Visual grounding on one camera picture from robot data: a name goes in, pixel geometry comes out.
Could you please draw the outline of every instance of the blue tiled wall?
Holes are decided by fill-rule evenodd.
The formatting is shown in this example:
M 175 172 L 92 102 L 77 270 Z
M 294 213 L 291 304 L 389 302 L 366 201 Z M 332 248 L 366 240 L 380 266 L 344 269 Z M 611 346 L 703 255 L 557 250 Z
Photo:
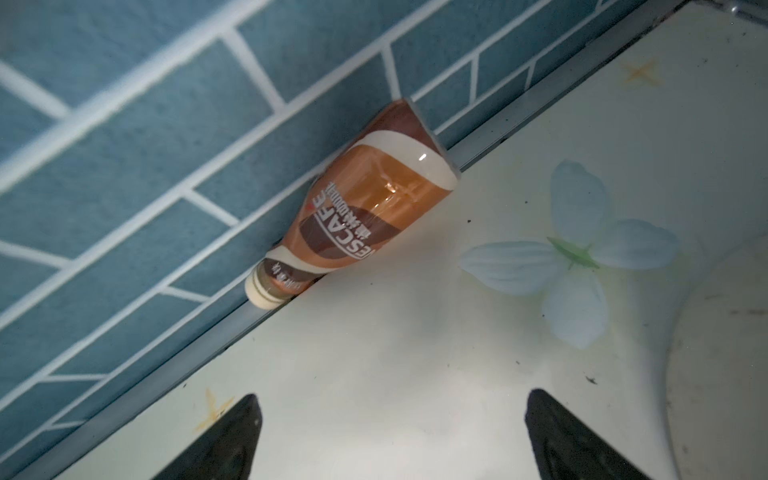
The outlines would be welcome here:
M 398 94 L 451 147 L 641 2 L 3 2 L 0 478 L 242 304 Z

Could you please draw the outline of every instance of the white bottle cap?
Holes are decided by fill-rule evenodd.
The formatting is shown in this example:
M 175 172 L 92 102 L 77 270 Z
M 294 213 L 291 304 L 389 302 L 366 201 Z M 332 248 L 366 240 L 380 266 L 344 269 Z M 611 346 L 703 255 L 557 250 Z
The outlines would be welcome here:
M 270 295 L 270 293 L 266 291 L 261 282 L 259 282 L 259 277 L 257 275 L 258 267 L 259 266 L 256 265 L 253 270 L 251 270 L 250 275 L 245 279 L 245 294 L 253 305 L 258 306 L 262 310 L 274 310 L 278 306 L 283 305 L 286 301 L 281 300 L 274 295 Z

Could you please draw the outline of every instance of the nescafe logo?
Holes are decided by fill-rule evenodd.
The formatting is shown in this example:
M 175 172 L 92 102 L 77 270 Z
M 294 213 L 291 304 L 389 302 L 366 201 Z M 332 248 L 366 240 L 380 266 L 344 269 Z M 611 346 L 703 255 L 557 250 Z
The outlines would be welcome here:
M 330 210 L 317 212 L 302 220 L 299 232 L 314 253 L 328 260 L 338 260 L 347 256 L 354 258 L 342 248 L 358 252 L 385 242 L 400 233 L 399 229 L 365 209 L 350 205 L 349 210 L 362 224 L 364 235 L 360 234 L 358 226 L 345 224 L 343 218 Z

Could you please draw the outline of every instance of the brown label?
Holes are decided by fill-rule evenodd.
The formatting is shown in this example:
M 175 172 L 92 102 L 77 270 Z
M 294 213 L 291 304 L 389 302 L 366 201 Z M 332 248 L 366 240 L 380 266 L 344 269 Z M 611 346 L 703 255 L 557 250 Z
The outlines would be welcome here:
M 301 236 L 307 246 L 322 258 L 361 260 L 373 253 L 370 245 L 384 243 L 400 230 L 359 207 L 319 208 L 301 222 Z
M 410 137 L 419 142 L 419 153 L 422 148 L 438 150 L 405 101 L 390 105 L 359 138 L 372 131 Z M 317 272 L 355 263 L 375 253 L 449 193 L 385 151 L 364 142 L 356 144 L 310 188 L 280 242 L 290 252 L 288 257 L 283 253 L 281 261 L 265 260 L 270 282 L 283 292 L 300 293 L 323 273 L 287 265 L 292 257 L 297 266 Z

